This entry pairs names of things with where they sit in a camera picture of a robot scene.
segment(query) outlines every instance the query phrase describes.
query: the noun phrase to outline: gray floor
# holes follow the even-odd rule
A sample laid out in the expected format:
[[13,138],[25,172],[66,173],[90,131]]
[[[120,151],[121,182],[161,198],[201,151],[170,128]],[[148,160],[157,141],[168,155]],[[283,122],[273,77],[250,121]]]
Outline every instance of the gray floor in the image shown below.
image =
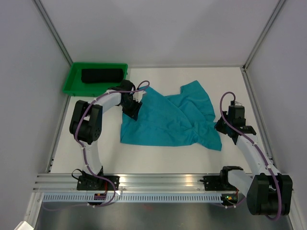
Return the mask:
[[[45,203],[59,208],[71,203]],[[132,204],[41,210],[37,230],[292,230],[288,217],[272,222],[249,214],[246,204],[228,209],[212,204]]]

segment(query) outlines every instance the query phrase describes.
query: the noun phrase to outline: white table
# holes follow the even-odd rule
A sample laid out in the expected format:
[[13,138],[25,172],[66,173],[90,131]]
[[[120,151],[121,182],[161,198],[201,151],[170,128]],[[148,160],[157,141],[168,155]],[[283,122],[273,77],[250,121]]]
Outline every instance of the white table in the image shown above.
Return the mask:
[[[226,91],[233,91],[236,100],[245,106],[247,125],[256,125],[247,90],[239,68],[155,68],[131,69],[127,79],[138,85],[149,80],[150,86],[162,95],[178,94],[180,86],[198,80],[208,93],[214,107],[216,121],[220,118],[219,102]],[[79,145],[69,133],[69,125],[77,100],[90,101],[89,97],[71,97],[68,111],[56,150],[52,173],[71,173],[83,168]],[[223,109],[232,100],[226,96]],[[120,143],[121,107],[113,107],[104,113],[103,131],[98,141],[99,156],[105,173],[219,173],[223,166],[236,165],[249,173],[242,153],[231,138],[220,134],[222,151],[214,151],[200,144],[183,147],[151,147]]]

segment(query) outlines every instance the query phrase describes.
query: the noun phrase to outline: ventilation grille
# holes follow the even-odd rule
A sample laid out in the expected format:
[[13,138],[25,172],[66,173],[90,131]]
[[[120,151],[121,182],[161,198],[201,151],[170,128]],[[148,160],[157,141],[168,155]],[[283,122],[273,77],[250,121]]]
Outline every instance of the ventilation grille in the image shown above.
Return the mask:
[[[109,193],[105,201],[113,194]],[[221,194],[121,194],[114,198],[121,203],[221,203]],[[45,193],[44,202],[101,202],[94,193]]]

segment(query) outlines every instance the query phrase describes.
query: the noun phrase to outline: crumpled towel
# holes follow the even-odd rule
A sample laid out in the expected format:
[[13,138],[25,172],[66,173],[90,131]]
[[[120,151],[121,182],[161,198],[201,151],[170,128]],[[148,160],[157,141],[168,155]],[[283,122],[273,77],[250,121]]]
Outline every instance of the crumpled towel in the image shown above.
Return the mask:
[[198,81],[180,87],[180,94],[163,96],[149,87],[138,120],[123,114],[120,142],[147,146],[185,146],[193,143],[221,150],[214,129],[210,98]]

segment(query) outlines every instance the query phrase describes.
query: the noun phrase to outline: green plastic bin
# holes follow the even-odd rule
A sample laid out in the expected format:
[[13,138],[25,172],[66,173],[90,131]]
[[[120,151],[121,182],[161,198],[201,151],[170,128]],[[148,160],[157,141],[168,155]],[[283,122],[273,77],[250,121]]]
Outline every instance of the green plastic bin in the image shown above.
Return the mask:
[[81,81],[82,69],[122,69],[126,79],[128,65],[120,63],[90,63],[74,62],[64,84],[63,92],[70,96],[97,97],[113,86],[120,83],[93,83],[85,84]]

